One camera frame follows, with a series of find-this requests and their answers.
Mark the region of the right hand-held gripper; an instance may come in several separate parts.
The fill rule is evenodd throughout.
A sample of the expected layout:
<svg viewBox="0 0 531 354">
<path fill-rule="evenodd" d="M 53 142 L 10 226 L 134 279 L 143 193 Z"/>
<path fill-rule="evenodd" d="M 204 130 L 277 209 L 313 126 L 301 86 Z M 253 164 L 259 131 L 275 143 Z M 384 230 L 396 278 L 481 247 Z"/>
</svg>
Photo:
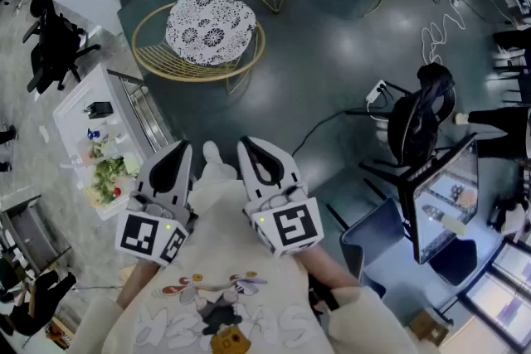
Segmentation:
<svg viewBox="0 0 531 354">
<path fill-rule="evenodd" d="M 238 161 L 250 200 L 244 212 L 275 257 L 307 250 L 324 238 L 318 203 L 308 196 L 289 153 L 245 136 L 238 142 Z"/>
</svg>

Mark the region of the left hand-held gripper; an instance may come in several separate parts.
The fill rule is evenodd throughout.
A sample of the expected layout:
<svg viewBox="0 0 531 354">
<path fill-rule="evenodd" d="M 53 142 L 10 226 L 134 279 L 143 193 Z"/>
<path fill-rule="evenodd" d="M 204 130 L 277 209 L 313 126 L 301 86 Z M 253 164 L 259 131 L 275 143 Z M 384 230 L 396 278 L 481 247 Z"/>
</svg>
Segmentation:
<svg viewBox="0 0 531 354">
<path fill-rule="evenodd" d="M 159 149 L 144 161 L 135 192 L 119 214 L 115 248 L 140 259 L 168 265 L 193 233 L 197 214 L 188 202 L 192 145 L 181 140 Z M 156 197 L 165 205 L 147 198 Z"/>
</svg>

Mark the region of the person's right forearm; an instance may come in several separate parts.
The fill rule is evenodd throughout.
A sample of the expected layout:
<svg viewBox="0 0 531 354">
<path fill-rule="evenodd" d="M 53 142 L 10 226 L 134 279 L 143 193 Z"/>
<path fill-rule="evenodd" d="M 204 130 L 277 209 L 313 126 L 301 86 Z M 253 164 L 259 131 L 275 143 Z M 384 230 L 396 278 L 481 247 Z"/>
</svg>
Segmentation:
<svg viewBox="0 0 531 354">
<path fill-rule="evenodd" d="M 357 278 L 319 245 L 296 253 L 295 258 L 306 268 L 309 274 L 329 289 L 361 286 Z"/>
</svg>

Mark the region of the person's left forearm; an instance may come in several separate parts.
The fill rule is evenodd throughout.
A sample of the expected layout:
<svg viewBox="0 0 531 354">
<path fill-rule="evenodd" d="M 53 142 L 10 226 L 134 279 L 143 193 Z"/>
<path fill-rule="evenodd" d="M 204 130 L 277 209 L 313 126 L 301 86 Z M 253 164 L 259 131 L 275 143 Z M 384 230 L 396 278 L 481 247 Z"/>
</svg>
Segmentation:
<svg viewBox="0 0 531 354">
<path fill-rule="evenodd" d="M 140 259 L 122 288 L 116 303 L 125 310 L 160 269 L 158 263 Z"/>
</svg>

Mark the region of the dark blue chair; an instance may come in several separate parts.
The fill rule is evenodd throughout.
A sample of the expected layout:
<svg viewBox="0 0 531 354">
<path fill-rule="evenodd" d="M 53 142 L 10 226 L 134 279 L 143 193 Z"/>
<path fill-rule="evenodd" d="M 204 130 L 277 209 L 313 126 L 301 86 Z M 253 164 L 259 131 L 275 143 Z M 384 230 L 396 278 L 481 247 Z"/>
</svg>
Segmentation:
<svg viewBox="0 0 531 354">
<path fill-rule="evenodd" d="M 402 217 L 393 199 L 386 199 L 339 237 L 346 265 L 362 285 L 383 298 L 386 288 L 371 279 L 364 269 L 405 237 Z"/>
<path fill-rule="evenodd" d="M 455 238 L 429 264 L 448 284 L 460 286 L 475 271 L 478 263 L 477 247 L 473 240 Z"/>
</svg>

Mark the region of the black mesh chair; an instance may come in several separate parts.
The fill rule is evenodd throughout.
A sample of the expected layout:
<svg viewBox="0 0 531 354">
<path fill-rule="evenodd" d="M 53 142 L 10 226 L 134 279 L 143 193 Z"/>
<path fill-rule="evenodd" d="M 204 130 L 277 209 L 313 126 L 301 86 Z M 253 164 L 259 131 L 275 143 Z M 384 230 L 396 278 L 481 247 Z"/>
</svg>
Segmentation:
<svg viewBox="0 0 531 354">
<path fill-rule="evenodd" d="M 395 163 L 375 159 L 375 164 L 404 169 L 392 174 L 363 162 L 359 167 L 383 179 L 397 189 L 398 195 L 413 197 L 422 184 L 446 168 L 451 152 L 437 151 L 439 127 L 455 105 L 455 91 L 445 95 L 429 95 L 418 90 L 402 96 L 387 113 L 387 141 Z"/>
</svg>

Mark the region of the black office chair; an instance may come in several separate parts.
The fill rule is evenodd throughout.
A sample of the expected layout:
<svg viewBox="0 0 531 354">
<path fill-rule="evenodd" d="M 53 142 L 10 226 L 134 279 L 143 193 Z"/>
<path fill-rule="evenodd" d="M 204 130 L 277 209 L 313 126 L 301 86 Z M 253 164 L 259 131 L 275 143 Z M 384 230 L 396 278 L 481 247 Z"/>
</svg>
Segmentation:
<svg viewBox="0 0 531 354">
<path fill-rule="evenodd" d="M 43 94 L 52 83 L 59 91 L 64 90 L 64 79 L 71 73 L 80 82 L 76 60 L 100 49 L 99 44 L 82 49 L 81 37 L 85 31 L 70 22 L 63 14 L 56 13 L 52 0 L 32 0 L 30 13 L 37 19 L 28 29 L 22 41 L 38 36 L 38 43 L 31 52 L 33 77 L 27 84 L 29 93 Z"/>
</svg>

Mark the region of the cream printed shirt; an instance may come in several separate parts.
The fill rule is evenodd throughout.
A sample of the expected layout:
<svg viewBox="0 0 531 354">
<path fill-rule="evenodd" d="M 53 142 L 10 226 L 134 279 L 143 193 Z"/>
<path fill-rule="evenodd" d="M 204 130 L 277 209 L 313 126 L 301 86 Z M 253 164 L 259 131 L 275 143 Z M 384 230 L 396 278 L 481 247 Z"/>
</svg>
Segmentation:
<svg viewBox="0 0 531 354">
<path fill-rule="evenodd" d="M 320 325 L 308 278 L 245 223 L 213 216 L 128 307 L 93 303 L 67 354 L 417 354 L 367 287 L 334 289 L 338 307 Z"/>
</svg>

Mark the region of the small black box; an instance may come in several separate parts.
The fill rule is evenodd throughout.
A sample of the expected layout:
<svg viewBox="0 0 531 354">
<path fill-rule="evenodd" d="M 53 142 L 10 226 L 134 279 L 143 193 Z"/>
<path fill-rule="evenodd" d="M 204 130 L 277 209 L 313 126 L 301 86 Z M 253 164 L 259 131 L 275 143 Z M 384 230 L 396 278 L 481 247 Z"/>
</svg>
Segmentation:
<svg viewBox="0 0 531 354">
<path fill-rule="evenodd" d="M 114 113 L 110 102 L 93 102 L 84 107 L 83 112 L 89 119 L 104 119 Z"/>
</svg>

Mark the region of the black waist pouch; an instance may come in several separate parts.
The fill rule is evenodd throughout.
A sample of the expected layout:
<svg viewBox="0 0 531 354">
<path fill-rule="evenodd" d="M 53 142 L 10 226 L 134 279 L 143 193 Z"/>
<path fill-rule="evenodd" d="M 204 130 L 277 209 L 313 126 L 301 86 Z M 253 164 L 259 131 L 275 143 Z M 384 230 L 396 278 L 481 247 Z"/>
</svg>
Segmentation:
<svg viewBox="0 0 531 354">
<path fill-rule="evenodd" d="M 329 313 L 339 307 L 331 290 L 320 283 L 313 275 L 308 275 L 309 304 L 317 317 Z"/>
</svg>

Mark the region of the white power strip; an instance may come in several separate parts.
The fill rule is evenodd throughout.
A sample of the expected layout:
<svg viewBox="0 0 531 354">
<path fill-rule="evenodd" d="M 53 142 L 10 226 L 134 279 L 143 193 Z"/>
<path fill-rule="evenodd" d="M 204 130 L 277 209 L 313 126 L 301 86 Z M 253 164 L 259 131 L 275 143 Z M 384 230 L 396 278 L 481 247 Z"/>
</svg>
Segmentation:
<svg viewBox="0 0 531 354">
<path fill-rule="evenodd" d="M 387 86 L 384 80 L 380 80 L 375 84 L 375 86 L 368 92 L 365 97 L 365 100 L 368 104 L 372 104 L 376 101 L 378 96 L 384 91 L 384 88 Z"/>
</svg>

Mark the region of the grey bench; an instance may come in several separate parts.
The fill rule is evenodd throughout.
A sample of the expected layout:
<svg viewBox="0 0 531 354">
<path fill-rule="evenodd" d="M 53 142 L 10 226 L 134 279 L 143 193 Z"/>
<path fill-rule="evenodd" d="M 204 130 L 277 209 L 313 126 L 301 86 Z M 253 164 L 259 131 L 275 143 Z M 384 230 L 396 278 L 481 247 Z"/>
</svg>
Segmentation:
<svg viewBox="0 0 531 354">
<path fill-rule="evenodd" d="M 35 276 L 71 252 L 63 234 L 42 219 L 40 200 L 41 195 L 33 196 L 0 212 L 0 223 L 14 243 L 12 250 L 20 252 L 15 258 L 24 259 L 27 262 L 24 269 L 30 269 Z"/>
</svg>

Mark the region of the floral black white seat cushion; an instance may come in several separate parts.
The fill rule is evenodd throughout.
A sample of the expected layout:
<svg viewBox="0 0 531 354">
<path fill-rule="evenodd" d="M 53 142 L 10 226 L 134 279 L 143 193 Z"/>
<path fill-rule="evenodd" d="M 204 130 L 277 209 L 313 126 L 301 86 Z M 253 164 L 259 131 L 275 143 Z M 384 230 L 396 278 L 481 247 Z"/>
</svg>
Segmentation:
<svg viewBox="0 0 531 354">
<path fill-rule="evenodd" d="M 178 0 L 165 41 L 188 63 L 214 66 L 240 57 L 256 28 L 256 15 L 238 0 Z"/>
</svg>

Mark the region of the cardboard box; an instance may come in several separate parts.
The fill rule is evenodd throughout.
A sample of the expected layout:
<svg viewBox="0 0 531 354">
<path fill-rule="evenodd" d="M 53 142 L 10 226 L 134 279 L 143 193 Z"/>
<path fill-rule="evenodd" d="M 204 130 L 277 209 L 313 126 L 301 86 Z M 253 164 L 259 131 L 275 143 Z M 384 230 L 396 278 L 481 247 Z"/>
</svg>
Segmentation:
<svg viewBox="0 0 531 354">
<path fill-rule="evenodd" d="M 426 310 L 420 311 L 408 324 L 419 341 L 427 341 L 440 346 L 446 339 L 449 329 Z"/>
</svg>

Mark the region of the black frame chair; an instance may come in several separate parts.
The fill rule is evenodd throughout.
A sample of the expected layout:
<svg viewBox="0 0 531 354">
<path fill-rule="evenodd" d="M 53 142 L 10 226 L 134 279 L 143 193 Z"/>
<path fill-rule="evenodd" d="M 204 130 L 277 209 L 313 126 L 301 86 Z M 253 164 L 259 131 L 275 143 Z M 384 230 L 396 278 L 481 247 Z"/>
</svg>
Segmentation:
<svg viewBox="0 0 531 354">
<path fill-rule="evenodd" d="M 518 83 L 520 100 L 507 100 L 507 103 L 531 106 L 531 27 L 523 30 L 495 32 L 494 43 L 498 52 L 493 54 L 496 61 L 494 79 L 496 82 Z"/>
</svg>

